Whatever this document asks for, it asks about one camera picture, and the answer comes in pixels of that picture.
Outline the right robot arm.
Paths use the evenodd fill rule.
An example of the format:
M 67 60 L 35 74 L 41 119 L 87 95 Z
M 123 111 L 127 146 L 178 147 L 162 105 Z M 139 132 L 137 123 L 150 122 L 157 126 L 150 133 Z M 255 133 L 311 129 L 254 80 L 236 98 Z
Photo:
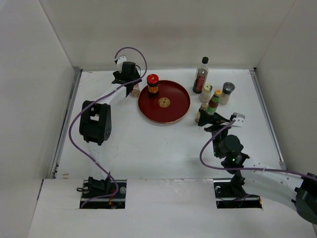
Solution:
M 209 115 L 200 109 L 198 126 L 207 125 L 204 130 L 212 134 L 208 143 L 213 145 L 213 154 L 222 159 L 220 167 L 201 163 L 210 169 L 226 171 L 233 175 L 230 191 L 242 198 L 246 195 L 258 195 L 283 204 L 304 220 L 317 223 L 317 177 L 315 174 L 302 174 L 281 169 L 273 169 L 262 163 L 254 162 L 252 167 L 244 163 L 250 156 L 243 153 L 243 145 L 237 136 L 229 134 L 232 127 L 242 127 L 245 116 L 233 113 L 226 119 L 214 113 Z

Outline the small oil bottle cork cap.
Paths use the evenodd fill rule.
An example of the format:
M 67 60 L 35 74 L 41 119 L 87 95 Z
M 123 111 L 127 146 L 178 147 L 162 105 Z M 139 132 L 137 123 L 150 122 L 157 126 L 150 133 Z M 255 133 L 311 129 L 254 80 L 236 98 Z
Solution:
M 196 117 L 195 117 L 195 122 L 198 123 L 199 122 L 199 119 L 200 119 L 200 116 L 201 116 L 201 111 L 205 111 L 206 108 L 207 108 L 207 103 L 201 103 L 201 106 L 196 114 Z

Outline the red-lid chili sauce jar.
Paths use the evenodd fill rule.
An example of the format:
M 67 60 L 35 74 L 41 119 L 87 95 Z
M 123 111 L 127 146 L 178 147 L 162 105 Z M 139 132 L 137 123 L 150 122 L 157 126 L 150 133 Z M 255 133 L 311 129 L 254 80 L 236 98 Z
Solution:
M 159 94 L 159 77 L 156 74 L 147 76 L 148 94 L 155 97 Z

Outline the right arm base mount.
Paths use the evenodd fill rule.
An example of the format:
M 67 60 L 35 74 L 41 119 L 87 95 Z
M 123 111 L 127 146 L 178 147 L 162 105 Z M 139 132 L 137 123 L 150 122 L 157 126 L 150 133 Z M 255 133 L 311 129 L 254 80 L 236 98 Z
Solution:
M 258 195 L 247 194 L 229 179 L 215 179 L 213 186 L 218 209 L 262 209 L 262 201 Z

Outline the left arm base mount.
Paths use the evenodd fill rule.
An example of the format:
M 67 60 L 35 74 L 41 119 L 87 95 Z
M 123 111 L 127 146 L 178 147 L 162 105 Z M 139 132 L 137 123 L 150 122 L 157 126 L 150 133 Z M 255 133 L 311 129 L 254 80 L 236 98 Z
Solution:
M 119 180 L 118 192 L 110 178 L 97 180 L 89 177 L 76 191 L 81 193 L 80 209 L 125 209 L 127 181 Z

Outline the pink-cap spice jar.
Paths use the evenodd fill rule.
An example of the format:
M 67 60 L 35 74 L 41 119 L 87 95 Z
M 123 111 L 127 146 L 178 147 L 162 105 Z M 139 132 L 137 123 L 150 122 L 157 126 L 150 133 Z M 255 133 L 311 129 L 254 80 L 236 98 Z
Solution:
M 135 84 L 132 91 L 131 91 L 131 96 L 133 98 L 138 98 L 139 97 L 139 94 L 140 94 L 140 88 L 139 88 L 139 84 Z

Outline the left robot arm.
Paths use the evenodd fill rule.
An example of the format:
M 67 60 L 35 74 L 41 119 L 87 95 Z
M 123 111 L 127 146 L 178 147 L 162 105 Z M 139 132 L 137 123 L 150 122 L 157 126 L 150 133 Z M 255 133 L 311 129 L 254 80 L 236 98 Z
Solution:
M 80 116 L 79 133 L 91 157 L 97 152 L 94 149 L 101 146 L 111 135 L 111 109 L 125 99 L 139 83 L 140 74 L 134 62 L 125 61 L 120 64 L 120 70 L 113 73 L 114 81 L 110 88 L 102 94 L 102 100 L 92 105 Z

